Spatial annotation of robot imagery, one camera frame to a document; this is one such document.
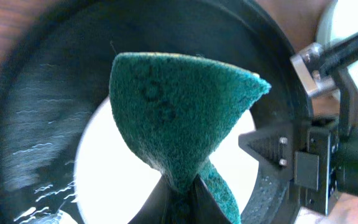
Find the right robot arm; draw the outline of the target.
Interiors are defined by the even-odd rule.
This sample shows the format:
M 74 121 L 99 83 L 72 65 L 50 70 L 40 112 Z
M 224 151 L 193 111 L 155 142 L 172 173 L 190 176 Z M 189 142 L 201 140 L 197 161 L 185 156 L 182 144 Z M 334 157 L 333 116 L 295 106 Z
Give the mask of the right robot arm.
M 286 187 L 285 197 L 328 215 L 340 193 L 358 196 L 358 89 L 346 68 L 333 72 L 339 116 L 278 123 L 241 134 L 239 147 Z

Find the round black tray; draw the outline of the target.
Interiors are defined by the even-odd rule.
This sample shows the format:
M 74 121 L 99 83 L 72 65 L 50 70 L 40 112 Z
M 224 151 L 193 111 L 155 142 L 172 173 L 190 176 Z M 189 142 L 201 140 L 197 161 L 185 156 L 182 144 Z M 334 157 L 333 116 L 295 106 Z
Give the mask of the round black tray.
M 120 52 L 173 52 L 231 63 L 272 85 L 251 109 L 263 128 L 309 118 L 294 50 L 254 1 L 59 1 L 0 71 L 0 223 L 70 215 L 80 136 L 108 95 Z

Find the pink white plate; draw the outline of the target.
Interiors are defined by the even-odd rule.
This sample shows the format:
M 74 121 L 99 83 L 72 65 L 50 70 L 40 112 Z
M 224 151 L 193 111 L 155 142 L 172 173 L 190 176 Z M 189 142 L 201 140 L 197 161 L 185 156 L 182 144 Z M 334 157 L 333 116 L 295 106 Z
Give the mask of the pink white plate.
M 240 223 L 254 189 L 259 163 L 245 153 L 239 135 L 255 129 L 246 111 L 201 172 L 214 199 L 232 223 Z M 75 192 L 85 223 L 128 223 L 140 210 L 161 174 L 128 148 L 105 99 L 82 135 L 75 160 Z

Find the green yellow sponge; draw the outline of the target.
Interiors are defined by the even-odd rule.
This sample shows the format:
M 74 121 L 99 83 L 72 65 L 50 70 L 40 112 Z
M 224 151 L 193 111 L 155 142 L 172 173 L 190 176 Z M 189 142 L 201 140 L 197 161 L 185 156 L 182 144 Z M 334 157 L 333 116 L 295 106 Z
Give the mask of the green yellow sponge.
M 207 58 L 154 52 L 115 57 L 109 81 L 115 124 L 131 152 L 173 190 L 171 223 L 193 223 L 195 177 L 270 88 L 258 74 Z

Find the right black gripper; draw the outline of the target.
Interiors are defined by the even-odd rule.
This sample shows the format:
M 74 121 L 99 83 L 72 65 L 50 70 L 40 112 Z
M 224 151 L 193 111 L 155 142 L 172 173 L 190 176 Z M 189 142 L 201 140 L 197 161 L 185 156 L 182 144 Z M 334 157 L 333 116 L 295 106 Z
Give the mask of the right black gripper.
M 328 215 L 337 202 L 345 141 L 358 127 L 358 89 L 346 68 L 333 72 L 341 92 L 339 116 L 278 123 L 241 134 L 239 146 L 280 182 L 298 204 Z

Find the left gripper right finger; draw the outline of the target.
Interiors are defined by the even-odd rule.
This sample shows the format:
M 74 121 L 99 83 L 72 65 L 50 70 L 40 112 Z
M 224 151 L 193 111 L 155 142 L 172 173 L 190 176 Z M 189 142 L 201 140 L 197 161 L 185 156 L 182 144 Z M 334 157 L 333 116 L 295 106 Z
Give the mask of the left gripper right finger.
M 200 175 L 197 175 L 193 181 L 193 223 L 231 224 Z

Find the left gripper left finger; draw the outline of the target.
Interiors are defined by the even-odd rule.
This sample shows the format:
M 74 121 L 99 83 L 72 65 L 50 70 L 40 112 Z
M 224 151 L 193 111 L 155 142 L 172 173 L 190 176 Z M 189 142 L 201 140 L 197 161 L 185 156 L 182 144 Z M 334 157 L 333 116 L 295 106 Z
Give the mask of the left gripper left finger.
M 149 197 L 128 224 L 169 224 L 172 222 L 173 190 L 161 176 Z

